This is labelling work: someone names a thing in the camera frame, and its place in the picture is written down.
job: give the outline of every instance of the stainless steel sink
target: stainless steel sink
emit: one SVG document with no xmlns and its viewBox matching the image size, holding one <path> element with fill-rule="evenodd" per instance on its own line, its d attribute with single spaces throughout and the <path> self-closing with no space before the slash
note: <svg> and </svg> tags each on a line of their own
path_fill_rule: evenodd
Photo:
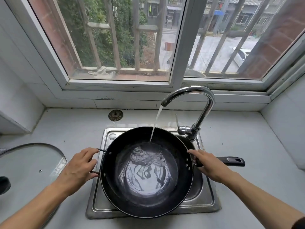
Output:
<svg viewBox="0 0 305 229">
<path fill-rule="evenodd" d="M 131 128 L 107 128 L 102 138 L 101 149 L 107 149 L 108 146 L 122 133 Z M 196 140 L 191 142 L 178 134 L 176 128 L 165 128 L 172 134 L 176 135 L 188 149 L 204 149 L 199 135 Z M 99 171 L 101 166 L 103 152 L 100 152 L 96 165 Z M 204 213 L 215 212 L 221 209 L 220 202 L 216 195 L 215 185 L 213 181 L 202 174 L 198 169 L 194 169 L 193 184 L 186 199 L 170 214 L 188 214 L 188 213 Z M 88 219 L 106 219 L 117 217 L 128 217 L 128 215 L 117 210 L 104 195 L 101 183 L 98 178 L 94 178 L 90 197 L 86 210 Z"/>
</svg>

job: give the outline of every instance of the white countertop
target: white countertop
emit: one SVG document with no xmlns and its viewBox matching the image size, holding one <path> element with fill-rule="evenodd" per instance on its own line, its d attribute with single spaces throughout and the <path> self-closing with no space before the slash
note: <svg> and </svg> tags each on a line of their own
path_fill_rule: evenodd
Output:
<svg viewBox="0 0 305 229">
<path fill-rule="evenodd" d="M 70 160 L 86 147 L 101 146 L 105 128 L 153 126 L 157 111 L 123 110 L 118 122 L 108 119 L 110 110 L 48 109 L 31 135 L 2 136 L 0 147 L 44 142 L 63 151 Z M 161 112 L 157 126 L 175 128 L 191 125 L 200 111 Z M 209 114 L 200 135 L 206 151 L 216 156 L 242 157 L 245 167 L 232 167 L 263 190 L 305 212 L 305 172 L 297 169 L 269 125 L 258 112 L 220 112 Z M 92 181 L 68 197 L 46 226 L 47 229 L 120 228 L 263 228 L 246 206 L 227 187 L 216 183 L 222 209 L 216 213 L 169 215 L 157 219 L 96 219 L 85 216 Z"/>
</svg>

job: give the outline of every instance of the hand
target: hand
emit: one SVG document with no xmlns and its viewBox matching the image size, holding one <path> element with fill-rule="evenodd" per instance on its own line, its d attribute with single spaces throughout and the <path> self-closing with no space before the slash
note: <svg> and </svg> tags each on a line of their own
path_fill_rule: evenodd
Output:
<svg viewBox="0 0 305 229">
<path fill-rule="evenodd" d="M 97 163 L 92 157 L 98 152 L 98 149 L 86 148 L 74 154 L 52 185 L 66 197 L 74 194 L 86 181 L 98 176 L 96 173 L 89 173 Z"/>
<path fill-rule="evenodd" d="M 221 162 L 213 154 L 207 153 L 203 150 L 188 150 L 190 154 L 197 157 L 204 167 L 199 167 L 200 171 L 213 181 L 226 183 L 235 172 L 229 169 L 223 162 Z"/>
</svg>

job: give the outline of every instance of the person's left hand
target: person's left hand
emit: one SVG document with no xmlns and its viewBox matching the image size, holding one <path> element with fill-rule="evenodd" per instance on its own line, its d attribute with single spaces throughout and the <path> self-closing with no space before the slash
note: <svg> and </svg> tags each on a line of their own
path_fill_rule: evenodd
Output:
<svg viewBox="0 0 305 229">
<path fill-rule="evenodd" d="M 98 152 L 98 149 L 86 148 L 80 153 L 76 153 L 53 185 L 66 197 L 74 194 L 86 181 L 98 176 L 96 173 L 89 173 L 97 163 L 96 159 L 92 159 L 92 157 Z"/>
</svg>

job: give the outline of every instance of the concrete ground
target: concrete ground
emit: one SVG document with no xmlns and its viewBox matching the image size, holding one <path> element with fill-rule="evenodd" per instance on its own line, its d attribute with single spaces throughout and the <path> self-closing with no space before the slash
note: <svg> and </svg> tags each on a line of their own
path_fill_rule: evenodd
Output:
<svg viewBox="0 0 305 229">
<path fill-rule="evenodd" d="M 200 36 L 197 35 L 188 64 L 191 64 L 199 38 L 200 38 Z M 173 53 L 172 51 L 165 50 L 164 43 L 165 42 L 174 43 L 175 39 L 176 39 L 176 33 L 171 33 L 171 32 L 166 31 L 162 34 L 161 51 L 160 51 L 160 57 L 159 57 L 161 69 L 170 68 L 170 64 L 167 64 L 167 60 L 171 57 L 171 55 Z M 208 64 L 211 60 L 211 57 L 213 56 L 216 46 L 219 43 L 219 40 L 220 40 L 220 37 L 206 36 L 206 38 L 204 39 L 203 46 L 200 50 L 200 54 L 196 61 L 194 70 L 205 71 L 206 67 L 208 66 Z M 211 71 L 217 71 L 217 72 L 222 71 L 223 67 L 226 65 L 227 61 L 229 60 L 229 58 L 233 52 L 232 48 L 236 47 L 240 40 L 241 40 L 241 37 L 226 38 L 216 60 L 211 68 Z M 245 49 L 253 49 L 253 47 L 258 42 L 258 40 L 259 40 L 258 38 L 249 36 L 242 47 Z M 236 72 L 238 70 L 238 68 L 239 68 L 238 65 L 235 63 L 235 61 L 233 61 L 231 63 L 231 65 L 229 66 L 229 68 L 227 69 L 227 72 Z"/>
</svg>

